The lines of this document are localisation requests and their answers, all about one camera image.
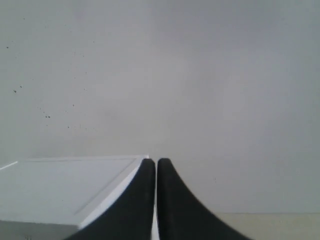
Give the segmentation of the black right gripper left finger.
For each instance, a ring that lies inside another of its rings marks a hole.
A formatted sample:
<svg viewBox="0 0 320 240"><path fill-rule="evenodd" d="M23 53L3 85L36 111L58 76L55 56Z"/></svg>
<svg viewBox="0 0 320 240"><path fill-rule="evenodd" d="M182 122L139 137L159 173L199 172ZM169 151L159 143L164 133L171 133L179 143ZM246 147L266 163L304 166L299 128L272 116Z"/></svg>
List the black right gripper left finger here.
<svg viewBox="0 0 320 240"><path fill-rule="evenodd" d="M156 167L142 160L137 173L119 198L69 240L150 240L155 203Z"/></svg>

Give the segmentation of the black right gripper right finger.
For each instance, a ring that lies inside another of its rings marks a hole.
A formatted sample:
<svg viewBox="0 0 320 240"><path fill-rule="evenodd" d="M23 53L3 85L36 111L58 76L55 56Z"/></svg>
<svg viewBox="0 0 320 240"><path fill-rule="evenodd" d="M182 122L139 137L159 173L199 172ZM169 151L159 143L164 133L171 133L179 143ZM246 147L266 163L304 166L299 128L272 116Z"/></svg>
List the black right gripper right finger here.
<svg viewBox="0 0 320 240"><path fill-rule="evenodd" d="M161 240L248 240L209 211L169 158L157 163L157 222Z"/></svg>

